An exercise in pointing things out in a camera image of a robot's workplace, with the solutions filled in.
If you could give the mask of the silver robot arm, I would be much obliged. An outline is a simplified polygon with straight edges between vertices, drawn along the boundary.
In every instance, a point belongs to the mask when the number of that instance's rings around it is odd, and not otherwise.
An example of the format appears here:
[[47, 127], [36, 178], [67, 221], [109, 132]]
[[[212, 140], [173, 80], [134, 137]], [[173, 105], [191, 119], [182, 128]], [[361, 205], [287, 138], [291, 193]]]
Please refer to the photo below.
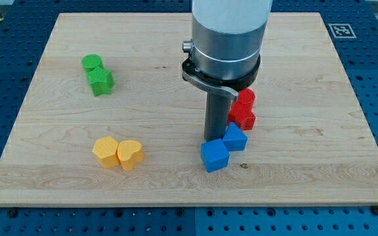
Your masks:
[[243, 77], [257, 64], [271, 8], [272, 0], [193, 0], [192, 38], [182, 49], [212, 78]]

